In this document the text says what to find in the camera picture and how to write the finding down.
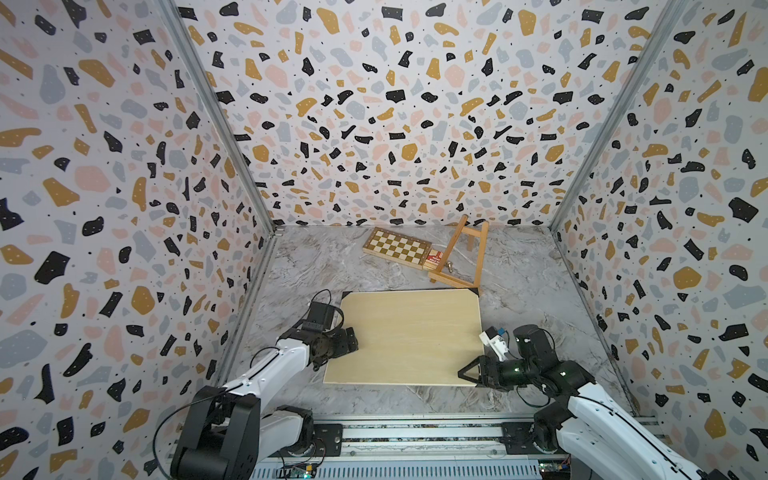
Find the light wooden board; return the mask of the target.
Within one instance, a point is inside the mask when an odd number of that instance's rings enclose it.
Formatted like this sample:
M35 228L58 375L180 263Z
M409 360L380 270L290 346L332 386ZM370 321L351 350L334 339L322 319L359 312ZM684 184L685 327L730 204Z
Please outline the light wooden board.
M358 350L328 362L326 384L473 386L458 371L484 354L475 291L353 292L341 310Z

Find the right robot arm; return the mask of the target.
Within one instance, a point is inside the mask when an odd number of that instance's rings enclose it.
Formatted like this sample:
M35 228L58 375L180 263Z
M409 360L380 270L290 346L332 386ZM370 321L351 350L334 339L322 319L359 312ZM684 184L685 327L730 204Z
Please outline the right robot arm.
M654 436L625 411L578 363L558 357L551 334L533 324L513 330L509 343L493 327L480 334L492 351L457 375L478 387L515 391L533 386L549 402L534 415L532 443L543 453L562 450L603 479L725 479L704 471Z

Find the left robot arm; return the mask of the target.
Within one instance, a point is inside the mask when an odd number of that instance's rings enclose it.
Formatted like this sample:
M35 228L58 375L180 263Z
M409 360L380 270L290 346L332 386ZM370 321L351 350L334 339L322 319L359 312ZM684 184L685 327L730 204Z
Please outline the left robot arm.
M265 409L299 373L319 370L351 354L359 344L340 307L312 298L305 313L276 342L259 350L250 368L226 384L201 388L182 406L186 418L167 479L248 479L255 466L276 455L298 457L316 469L342 428L315 426L308 409Z

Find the red yellow small box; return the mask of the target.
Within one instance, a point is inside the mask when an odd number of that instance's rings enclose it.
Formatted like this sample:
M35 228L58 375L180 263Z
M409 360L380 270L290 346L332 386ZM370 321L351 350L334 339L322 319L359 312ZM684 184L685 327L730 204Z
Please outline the red yellow small box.
M427 271L435 270L440 264L442 256L442 251L431 249L429 254L426 256L426 259L422 265L422 269Z

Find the wooden chessboard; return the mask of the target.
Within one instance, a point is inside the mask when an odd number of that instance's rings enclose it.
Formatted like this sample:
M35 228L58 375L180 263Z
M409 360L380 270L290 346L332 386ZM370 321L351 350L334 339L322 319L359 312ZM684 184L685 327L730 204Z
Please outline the wooden chessboard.
M415 237L376 227L362 247L365 254L422 270L432 244Z

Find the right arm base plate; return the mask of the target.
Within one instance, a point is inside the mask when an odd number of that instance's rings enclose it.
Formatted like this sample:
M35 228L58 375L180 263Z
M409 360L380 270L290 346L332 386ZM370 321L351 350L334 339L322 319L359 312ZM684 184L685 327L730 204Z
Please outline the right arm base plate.
M569 422L541 419L504 422L498 442L508 455L581 455L593 444L590 437L579 434L575 419Z

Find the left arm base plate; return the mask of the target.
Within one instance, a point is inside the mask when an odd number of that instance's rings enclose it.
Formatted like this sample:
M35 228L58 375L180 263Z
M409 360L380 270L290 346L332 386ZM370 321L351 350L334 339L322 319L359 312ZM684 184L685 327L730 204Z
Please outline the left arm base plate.
M344 427L341 423L314 424L305 427L293 445L269 455L269 458L298 461L303 458L339 457Z

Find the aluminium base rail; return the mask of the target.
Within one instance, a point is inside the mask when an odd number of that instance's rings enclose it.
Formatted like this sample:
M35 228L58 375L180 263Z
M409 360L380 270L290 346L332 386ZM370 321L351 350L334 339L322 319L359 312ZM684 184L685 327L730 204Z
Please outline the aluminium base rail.
M532 421L504 414L327 415L344 427L339 457L313 471L266 458L248 479L599 479L570 454L508 455L501 424Z

